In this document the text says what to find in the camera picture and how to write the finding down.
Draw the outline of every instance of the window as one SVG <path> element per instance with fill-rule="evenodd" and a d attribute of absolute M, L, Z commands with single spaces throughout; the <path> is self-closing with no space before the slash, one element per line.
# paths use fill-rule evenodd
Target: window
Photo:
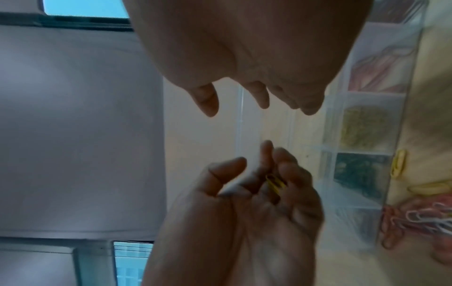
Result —
<path fill-rule="evenodd" d="M 122 0 L 42 0 L 50 16 L 128 18 Z"/>
<path fill-rule="evenodd" d="M 139 286 L 152 244 L 114 242 L 114 259 L 118 286 Z"/>

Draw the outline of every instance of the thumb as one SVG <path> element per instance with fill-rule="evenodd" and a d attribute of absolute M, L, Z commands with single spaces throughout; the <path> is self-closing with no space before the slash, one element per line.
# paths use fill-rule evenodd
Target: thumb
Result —
<path fill-rule="evenodd" d="M 240 175 L 246 168 L 246 159 L 238 157 L 207 166 L 196 180 L 194 190 L 216 196 L 223 186 Z"/>
<path fill-rule="evenodd" d="M 186 89 L 196 105 L 208 117 L 213 117 L 219 109 L 218 95 L 213 84 L 209 83 L 200 87 Z"/>

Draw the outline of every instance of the clear plastic organizer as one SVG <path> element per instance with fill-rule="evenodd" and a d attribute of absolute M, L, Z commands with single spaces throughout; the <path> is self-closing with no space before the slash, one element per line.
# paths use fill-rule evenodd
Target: clear plastic organizer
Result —
<path fill-rule="evenodd" d="M 276 97 L 261 110 L 247 91 L 239 92 L 238 154 L 254 154 L 270 139 L 312 173 L 326 212 L 323 248 L 375 245 L 427 4 L 375 1 L 315 115 L 291 110 Z"/>

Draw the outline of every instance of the paper clip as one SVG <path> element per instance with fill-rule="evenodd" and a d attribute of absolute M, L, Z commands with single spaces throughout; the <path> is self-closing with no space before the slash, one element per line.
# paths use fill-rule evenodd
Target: paper clip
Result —
<path fill-rule="evenodd" d="M 278 177 L 276 177 L 273 174 L 266 175 L 265 179 L 267 180 L 270 189 L 274 191 L 277 195 L 279 195 L 280 189 L 286 187 L 286 184 L 284 184 L 283 181 L 281 181 Z"/>

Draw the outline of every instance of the hand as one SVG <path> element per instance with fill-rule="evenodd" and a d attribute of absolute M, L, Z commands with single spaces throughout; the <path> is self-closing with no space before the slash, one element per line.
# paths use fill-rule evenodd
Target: hand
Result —
<path fill-rule="evenodd" d="M 361 30 L 372 0 L 123 0 L 160 72 L 207 115 L 212 82 L 230 77 L 261 108 L 267 89 L 314 114 Z"/>
<path fill-rule="evenodd" d="M 323 222 L 309 172 L 271 141 L 260 166 L 222 190 L 246 168 L 244 158 L 211 164 L 168 213 L 142 285 L 312 285 L 315 242 Z M 281 197 L 265 182 L 287 182 Z"/>

